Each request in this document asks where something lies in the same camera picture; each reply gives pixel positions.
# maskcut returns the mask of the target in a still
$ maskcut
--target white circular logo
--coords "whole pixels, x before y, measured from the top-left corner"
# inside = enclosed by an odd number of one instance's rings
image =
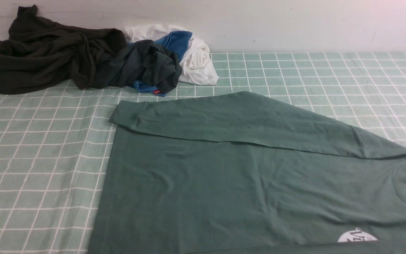
[[[338,243],[358,241],[377,241],[377,238],[369,233],[363,232],[361,228],[357,227],[355,230],[343,233],[338,239]]]

